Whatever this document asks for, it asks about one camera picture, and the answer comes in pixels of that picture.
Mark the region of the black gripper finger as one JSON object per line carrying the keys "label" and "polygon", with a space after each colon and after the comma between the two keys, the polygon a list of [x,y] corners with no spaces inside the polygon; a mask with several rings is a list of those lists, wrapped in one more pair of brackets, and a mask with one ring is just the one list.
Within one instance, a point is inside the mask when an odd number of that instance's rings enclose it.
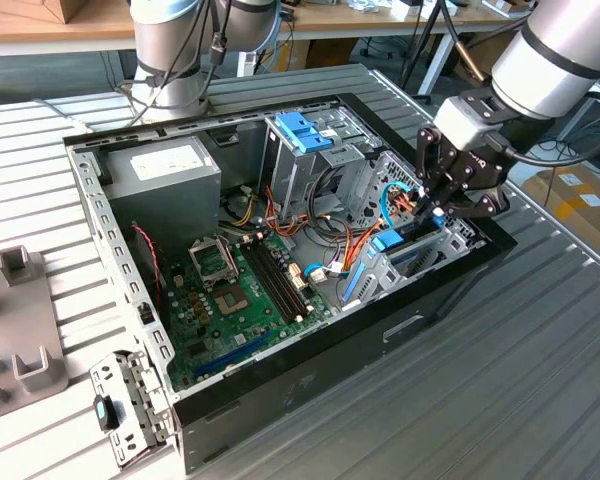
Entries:
{"label": "black gripper finger", "polygon": [[460,188],[449,195],[443,193],[434,201],[434,207],[453,218],[491,218],[507,211],[510,202],[499,185],[478,190]]}
{"label": "black gripper finger", "polygon": [[438,129],[424,127],[417,136],[415,166],[423,194],[414,215],[431,216],[437,208],[455,215],[462,192],[474,176],[468,153],[454,147]]}

